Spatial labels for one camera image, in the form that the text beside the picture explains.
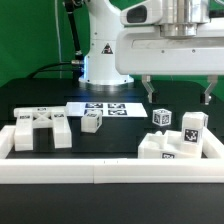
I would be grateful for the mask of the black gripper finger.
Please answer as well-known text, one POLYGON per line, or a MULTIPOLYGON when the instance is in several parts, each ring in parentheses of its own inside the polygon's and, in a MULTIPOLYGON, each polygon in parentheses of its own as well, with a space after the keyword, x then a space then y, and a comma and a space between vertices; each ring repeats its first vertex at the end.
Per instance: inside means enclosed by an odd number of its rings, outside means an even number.
POLYGON ((155 103, 156 102, 156 90, 153 87, 153 84, 151 82, 151 76, 150 75, 145 75, 141 78, 142 84, 145 88, 145 90, 148 93, 148 101, 150 103, 155 103))
POLYGON ((204 93, 201 95, 201 99, 200 99, 200 101, 204 105, 208 105, 212 99, 211 93, 218 83, 218 76, 217 75, 208 76, 207 82, 208 82, 208 86, 205 89, 204 93))

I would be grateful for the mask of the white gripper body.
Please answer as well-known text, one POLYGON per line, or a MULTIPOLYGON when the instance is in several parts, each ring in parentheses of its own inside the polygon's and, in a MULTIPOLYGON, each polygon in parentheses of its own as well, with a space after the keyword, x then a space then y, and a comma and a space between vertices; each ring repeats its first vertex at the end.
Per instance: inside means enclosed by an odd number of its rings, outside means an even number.
POLYGON ((116 69, 135 75, 224 75, 224 28, 205 24, 192 38, 160 36, 156 26, 124 29, 117 38, 116 69))

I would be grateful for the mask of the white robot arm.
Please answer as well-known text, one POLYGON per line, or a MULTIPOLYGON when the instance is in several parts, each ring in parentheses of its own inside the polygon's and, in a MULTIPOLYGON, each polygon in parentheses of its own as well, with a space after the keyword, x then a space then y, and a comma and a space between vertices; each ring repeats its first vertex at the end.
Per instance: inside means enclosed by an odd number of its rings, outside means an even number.
POLYGON ((155 75, 203 75, 208 103, 224 76, 224 0, 143 0, 120 10, 109 0, 84 0, 90 51, 80 82, 114 90, 139 75, 154 99, 155 75))

